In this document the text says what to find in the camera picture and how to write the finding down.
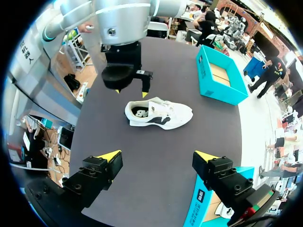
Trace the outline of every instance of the turquoise box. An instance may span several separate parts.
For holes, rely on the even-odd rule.
[[[238,105],[248,97],[244,81],[233,59],[202,45],[196,61],[201,95],[232,105]],[[214,80],[210,63],[226,70],[231,86]]]

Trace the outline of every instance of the shoe logo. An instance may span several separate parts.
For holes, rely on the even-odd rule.
[[[148,111],[145,110],[138,110],[136,113],[136,117],[147,117],[148,116]]]
[[[169,121],[170,121],[170,117],[166,117],[165,119],[163,119],[163,121],[162,121],[162,117],[155,117],[151,119],[148,123],[156,123],[156,124],[164,125],[166,122]]]

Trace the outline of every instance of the white floor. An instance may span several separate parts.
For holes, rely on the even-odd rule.
[[[229,53],[242,73],[245,84],[248,85],[251,81],[244,78],[243,69],[250,58],[239,51],[229,50]],[[265,170],[272,168],[273,154],[266,151],[265,142],[274,140],[277,118],[281,115],[273,90],[268,91],[261,99],[257,99],[256,96],[261,89],[262,87],[259,87],[252,94],[248,91],[249,97],[238,105],[242,132],[241,166],[255,167],[254,187],[258,187],[265,181],[258,177],[259,166],[263,166]]]

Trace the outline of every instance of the black table surface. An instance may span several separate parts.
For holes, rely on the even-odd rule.
[[[131,127],[124,115],[129,101],[142,100],[140,80],[118,94],[97,76],[85,99],[71,146],[70,175],[83,159],[122,150],[124,166],[108,191],[83,214],[112,226],[182,226],[191,202],[195,150],[241,163],[239,109],[201,96],[195,57],[199,49],[172,40],[146,37],[142,70],[153,72],[145,99],[158,96],[193,109],[186,125],[163,130]],[[101,72],[104,65],[96,66]]]

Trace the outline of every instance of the black bag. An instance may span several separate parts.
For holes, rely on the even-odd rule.
[[[71,91],[78,90],[80,87],[80,82],[76,80],[75,77],[75,74],[68,74],[64,77],[64,80]]]

